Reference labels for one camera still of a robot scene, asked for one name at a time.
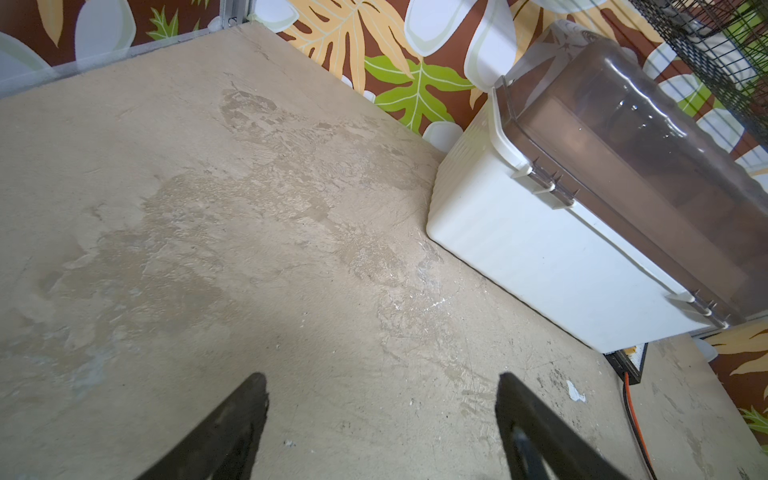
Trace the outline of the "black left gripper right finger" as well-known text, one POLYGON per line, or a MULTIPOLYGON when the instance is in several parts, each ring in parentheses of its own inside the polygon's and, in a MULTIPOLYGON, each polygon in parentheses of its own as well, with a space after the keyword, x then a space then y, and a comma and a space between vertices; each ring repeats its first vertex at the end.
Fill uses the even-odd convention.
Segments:
POLYGON ((518 377, 499 377, 496 422, 513 479, 623 479, 518 377))

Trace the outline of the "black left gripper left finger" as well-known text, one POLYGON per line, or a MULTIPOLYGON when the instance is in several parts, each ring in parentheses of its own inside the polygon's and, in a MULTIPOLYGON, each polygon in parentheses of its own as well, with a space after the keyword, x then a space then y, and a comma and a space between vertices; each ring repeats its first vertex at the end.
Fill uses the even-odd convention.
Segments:
POLYGON ((269 409, 267 379, 248 376, 141 479, 249 479, 269 409))

